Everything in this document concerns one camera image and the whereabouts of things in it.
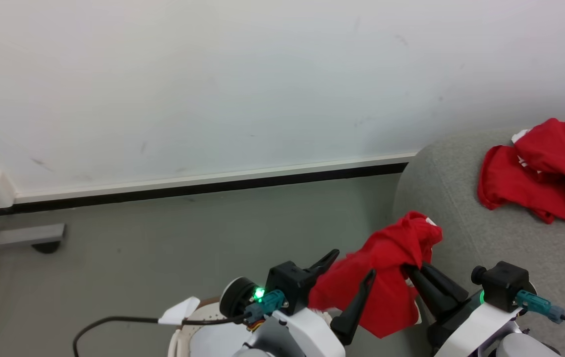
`green led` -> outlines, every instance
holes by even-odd
[[[263,288],[256,288],[254,291],[254,299],[260,299],[265,296],[265,289]]]

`red cloth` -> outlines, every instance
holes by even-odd
[[[490,210],[513,202],[548,224],[555,217],[565,220],[565,122],[549,119],[527,131],[514,146],[490,149],[481,168],[478,195]]]
[[[431,248],[441,239],[441,228],[425,215],[409,212],[396,224],[373,233],[362,249],[347,254],[320,276],[309,295],[309,307],[346,309],[362,279],[376,269],[360,326],[382,338],[414,325],[418,319],[414,305],[417,291],[407,286],[400,267],[421,267],[422,261],[430,262]]]

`black baseboard strip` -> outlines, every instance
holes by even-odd
[[[206,183],[203,185],[173,187],[168,189],[140,190],[135,192],[104,194],[100,196],[56,199],[54,201],[19,203],[9,208],[0,209],[0,216],[14,215],[17,213],[63,210],[65,208],[75,208],[81,206],[105,205],[108,203],[140,201],[144,199],[187,196],[190,194],[253,189],[256,187],[290,185],[293,183],[304,183],[312,181],[337,180],[340,178],[351,179],[353,177],[398,174],[400,172],[403,172],[403,169],[406,165],[407,163],[398,163],[371,167],[360,167],[355,169],[312,172],[310,174],[295,174],[288,176],[253,178],[250,180]]]

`grey upholstered ottoman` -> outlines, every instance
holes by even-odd
[[[510,144],[516,132],[456,135],[421,150],[400,178],[394,218],[416,210],[441,226],[444,240],[433,248],[432,263],[468,291],[479,288],[470,282],[473,267],[505,260],[529,270],[538,294],[565,308],[565,222],[545,224],[516,205],[490,211],[477,198],[485,153]],[[529,313],[518,323],[565,356],[565,322]]]

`white baseboard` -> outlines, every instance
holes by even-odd
[[[360,167],[371,167],[377,165],[388,165],[407,163],[416,154],[408,152],[397,155],[375,156],[372,158],[326,161],[322,163],[311,163],[305,165],[292,165],[287,167],[275,167],[269,169],[248,170],[239,172],[227,172],[225,174],[212,174],[201,176],[189,176],[178,178],[167,178],[163,180],[150,180],[129,183],[117,183],[113,185],[100,185],[93,187],[78,187],[72,189],[60,189],[43,192],[17,193],[15,204],[53,201],[56,199],[68,199],[88,196],[99,196],[102,194],[117,194],[135,192],[142,190],[167,189],[206,183],[219,183],[238,180],[262,179],[266,177],[287,176],[296,174],[311,174],[314,172],[355,169]]]

